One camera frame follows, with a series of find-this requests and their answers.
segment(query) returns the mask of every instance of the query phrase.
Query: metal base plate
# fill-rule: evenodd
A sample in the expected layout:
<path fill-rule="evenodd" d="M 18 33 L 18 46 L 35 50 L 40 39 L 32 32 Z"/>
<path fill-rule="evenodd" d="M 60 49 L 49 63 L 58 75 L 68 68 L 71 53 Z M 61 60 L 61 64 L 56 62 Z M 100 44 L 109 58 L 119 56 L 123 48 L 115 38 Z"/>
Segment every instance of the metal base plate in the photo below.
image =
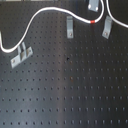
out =
<path fill-rule="evenodd" d="M 109 2 L 127 23 L 128 0 Z M 15 46 L 32 15 L 48 6 L 86 19 L 101 11 L 89 11 L 83 0 L 1 3 L 4 47 Z M 34 54 L 14 69 L 17 51 L 0 50 L 0 128 L 128 128 L 128 29 L 114 24 L 106 40 L 106 14 L 93 25 L 73 19 L 74 38 L 67 39 L 66 14 L 40 13 L 24 39 Z"/>

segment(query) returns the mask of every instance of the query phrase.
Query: small red object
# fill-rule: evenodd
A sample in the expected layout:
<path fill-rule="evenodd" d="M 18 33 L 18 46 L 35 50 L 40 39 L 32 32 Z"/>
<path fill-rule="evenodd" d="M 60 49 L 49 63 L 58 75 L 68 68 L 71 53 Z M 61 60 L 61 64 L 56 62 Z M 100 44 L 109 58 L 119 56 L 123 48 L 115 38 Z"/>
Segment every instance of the small red object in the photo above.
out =
<path fill-rule="evenodd" d="M 95 20 L 91 20 L 91 24 L 94 24 L 95 23 Z"/>

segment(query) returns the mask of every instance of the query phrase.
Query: white wire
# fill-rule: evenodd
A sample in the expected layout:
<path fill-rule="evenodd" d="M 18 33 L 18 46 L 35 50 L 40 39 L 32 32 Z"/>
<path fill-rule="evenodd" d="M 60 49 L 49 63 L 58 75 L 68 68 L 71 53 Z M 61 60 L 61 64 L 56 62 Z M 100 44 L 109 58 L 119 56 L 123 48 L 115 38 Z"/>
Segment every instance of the white wire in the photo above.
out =
<path fill-rule="evenodd" d="M 48 10 L 60 11 L 60 12 L 64 12 L 64 13 L 70 14 L 70 15 L 72 15 L 74 18 L 76 18 L 76 19 L 78 19 L 78 20 L 80 20 L 80 21 L 83 21 L 83 22 L 85 22 L 85 23 L 88 23 L 88 24 L 90 24 L 90 23 L 97 23 L 98 21 L 100 21 L 100 19 L 102 18 L 103 14 L 104 14 L 104 3 L 103 3 L 103 0 L 100 0 L 100 1 L 101 1 L 101 5 L 102 5 L 102 12 L 101 12 L 100 16 L 99 16 L 96 20 L 92 20 L 93 22 L 90 21 L 90 20 L 86 20 L 86 19 L 84 19 L 84 18 L 81 18 L 81 17 L 75 15 L 74 13 L 72 13 L 72 12 L 66 10 L 66 9 L 61 9 L 61 8 L 57 8 L 57 7 L 45 7 L 45 8 L 42 8 L 42 9 L 38 10 L 38 11 L 32 16 L 32 18 L 30 19 L 30 21 L 29 21 L 29 23 L 28 23 L 28 26 L 27 26 L 27 28 L 26 28 L 24 34 L 23 34 L 23 37 L 20 39 L 20 41 L 19 41 L 13 48 L 11 48 L 11 49 L 5 49 L 5 48 L 3 47 L 3 44 L 2 44 L 2 37 L 1 37 L 1 32 L 0 32 L 0 47 L 1 47 L 1 50 L 2 50 L 3 52 L 5 52 L 5 53 L 11 53 L 11 52 L 13 52 L 14 50 L 16 50 L 17 47 L 18 47 L 18 46 L 22 43 L 22 41 L 24 40 L 24 38 L 25 38 L 25 36 L 26 36 L 26 34 L 27 34 L 27 32 L 28 32 L 28 29 L 29 29 L 29 27 L 30 27 L 30 25 L 31 25 L 31 23 L 32 23 L 32 21 L 33 21 L 33 19 L 36 17 L 37 14 L 39 14 L 40 12 L 43 12 L 43 11 L 48 11 Z"/>
<path fill-rule="evenodd" d="M 112 16 L 112 14 L 111 14 L 111 12 L 110 12 L 110 8 L 109 8 L 109 2 L 108 2 L 108 0 L 106 0 L 106 4 L 107 4 L 107 10 L 108 10 L 108 13 L 109 13 L 110 17 L 112 18 L 112 20 L 115 21 L 117 24 L 119 24 L 119 25 L 121 25 L 121 26 L 123 26 L 123 27 L 128 28 L 128 25 L 127 25 L 127 24 L 124 24 L 124 23 L 122 23 L 122 22 L 116 20 L 116 19 Z"/>

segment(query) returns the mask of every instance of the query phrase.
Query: black metal table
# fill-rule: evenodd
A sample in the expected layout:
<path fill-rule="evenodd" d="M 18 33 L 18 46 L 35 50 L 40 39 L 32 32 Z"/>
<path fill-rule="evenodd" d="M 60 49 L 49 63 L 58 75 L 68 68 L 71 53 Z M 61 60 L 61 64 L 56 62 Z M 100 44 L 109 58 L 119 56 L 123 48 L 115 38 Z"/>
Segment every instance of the black metal table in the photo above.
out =
<path fill-rule="evenodd" d="M 110 1 L 114 17 L 125 23 L 127 4 Z M 91 12 L 78 0 L 1 3 L 4 47 L 17 44 L 32 15 L 46 6 L 87 19 L 95 19 L 101 10 L 100 5 L 98 13 Z M 113 24 L 109 39 L 103 38 L 106 15 L 105 10 L 94 25 L 74 19 L 74 38 L 67 39 L 66 14 L 39 14 L 24 39 L 34 54 L 13 70 L 10 60 L 17 50 L 0 50 L 1 128 L 128 127 L 128 29 Z"/>

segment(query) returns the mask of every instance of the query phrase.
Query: metal bracket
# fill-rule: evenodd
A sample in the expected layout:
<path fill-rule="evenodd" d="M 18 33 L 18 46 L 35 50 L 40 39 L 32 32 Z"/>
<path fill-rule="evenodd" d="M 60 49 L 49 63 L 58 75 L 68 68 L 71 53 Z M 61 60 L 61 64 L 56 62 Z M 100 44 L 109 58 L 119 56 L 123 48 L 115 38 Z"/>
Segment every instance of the metal bracket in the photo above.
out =
<path fill-rule="evenodd" d="M 109 16 L 107 16 L 105 19 L 104 31 L 102 33 L 102 36 L 105 37 L 106 39 L 109 38 L 111 28 L 112 28 L 112 19 Z"/>
<path fill-rule="evenodd" d="M 73 17 L 67 16 L 67 38 L 73 38 Z"/>
<path fill-rule="evenodd" d="M 98 12 L 99 9 L 99 0 L 89 0 L 88 9 L 94 12 Z"/>
<path fill-rule="evenodd" d="M 23 52 L 21 52 L 21 48 L 20 46 L 18 46 L 17 48 L 18 55 L 14 57 L 13 59 L 11 59 L 12 68 L 15 68 L 16 66 L 18 66 L 20 63 L 22 63 L 24 60 L 26 60 L 33 54 L 32 48 L 29 47 L 28 49 L 26 49 L 24 42 L 22 43 L 22 47 L 23 47 Z"/>

